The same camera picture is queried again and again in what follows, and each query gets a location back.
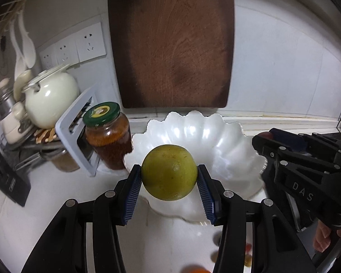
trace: wooden cutting board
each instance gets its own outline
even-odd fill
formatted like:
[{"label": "wooden cutting board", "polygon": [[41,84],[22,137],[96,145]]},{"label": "wooden cutting board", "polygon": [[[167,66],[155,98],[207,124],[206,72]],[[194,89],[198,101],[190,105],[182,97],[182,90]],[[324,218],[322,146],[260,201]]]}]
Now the wooden cutting board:
[{"label": "wooden cutting board", "polygon": [[108,0],[125,108],[226,106],[234,0]]}]

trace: white ceramic teapot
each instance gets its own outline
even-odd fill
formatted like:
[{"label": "white ceramic teapot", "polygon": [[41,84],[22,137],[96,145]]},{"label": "white ceramic teapot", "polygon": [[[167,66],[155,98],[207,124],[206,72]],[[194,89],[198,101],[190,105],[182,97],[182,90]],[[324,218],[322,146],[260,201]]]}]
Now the white ceramic teapot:
[{"label": "white ceramic teapot", "polygon": [[[69,66],[62,64],[43,71],[22,89],[25,111],[39,128],[53,128],[80,94],[75,78],[66,72]],[[18,118],[24,115],[23,106],[15,109]]]}]

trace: hanging utensil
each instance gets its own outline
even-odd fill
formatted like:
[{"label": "hanging utensil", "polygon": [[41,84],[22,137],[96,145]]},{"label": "hanging utensil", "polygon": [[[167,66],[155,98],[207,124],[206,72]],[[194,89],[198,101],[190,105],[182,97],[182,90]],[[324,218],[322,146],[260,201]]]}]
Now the hanging utensil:
[{"label": "hanging utensil", "polygon": [[23,55],[24,60],[28,68],[32,68],[35,64],[35,60],[37,59],[37,54],[35,53],[35,47],[32,39],[28,36],[28,32],[24,27],[24,17],[23,17],[24,10],[20,10],[18,14],[18,24],[19,30],[23,39]]},{"label": "hanging utensil", "polygon": [[24,60],[24,56],[21,53],[19,45],[18,45],[16,38],[15,38],[14,21],[13,20],[10,21],[10,23],[9,23],[9,30],[10,30],[10,40],[13,44],[15,56],[16,56],[15,69],[14,69],[14,80],[16,80],[16,78],[21,73],[23,73],[27,70],[27,67],[26,67],[26,62]]},{"label": "hanging utensil", "polygon": [[32,70],[26,70],[16,78],[13,85],[13,95],[16,101],[20,101],[21,90],[31,79],[33,79]]}]

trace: teapot lid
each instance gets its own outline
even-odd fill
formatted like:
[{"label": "teapot lid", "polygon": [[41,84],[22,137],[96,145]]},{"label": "teapot lid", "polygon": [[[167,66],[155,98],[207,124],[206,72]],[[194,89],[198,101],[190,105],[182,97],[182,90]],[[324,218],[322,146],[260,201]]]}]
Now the teapot lid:
[{"label": "teapot lid", "polygon": [[61,65],[57,65],[51,69],[44,70],[43,72],[39,73],[38,76],[36,76],[34,79],[30,80],[27,85],[23,87],[23,90],[28,89],[30,86],[32,86],[35,83],[38,83],[39,81],[43,80],[44,78],[50,76],[51,74],[58,72],[59,70],[66,70],[70,65],[67,63],[63,63]]}]

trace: small fruit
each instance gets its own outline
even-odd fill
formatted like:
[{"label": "small fruit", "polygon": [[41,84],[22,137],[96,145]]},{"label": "small fruit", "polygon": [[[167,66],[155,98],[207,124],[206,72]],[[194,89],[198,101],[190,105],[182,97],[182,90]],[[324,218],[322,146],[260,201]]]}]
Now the small fruit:
[{"label": "small fruit", "polygon": [[190,273],[211,273],[211,272],[205,269],[196,269],[196,270],[191,271]]},{"label": "small fruit", "polygon": [[211,254],[211,261],[213,261],[214,263],[216,263],[217,257],[218,257],[218,250],[215,251],[215,252],[213,252],[213,253]]},{"label": "small fruit", "polygon": [[250,255],[250,254],[246,254],[245,255],[245,261],[244,261],[244,265],[246,266],[246,267],[251,267],[251,265],[252,265],[252,263],[253,263],[253,257]]},{"label": "small fruit", "polygon": [[265,137],[267,139],[274,139],[273,134],[269,131],[264,131],[258,134],[261,137]]},{"label": "small fruit", "polygon": [[245,245],[245,253],[249,253],[252,249],[252,245],[250,243],[246,243]]},{"label": "small fruit", "polygon": [[187,196],[197,180],[197,165],[183,147],[161,145],[151,150],[141,166],[141,180],[154,197],[173,201]]}]

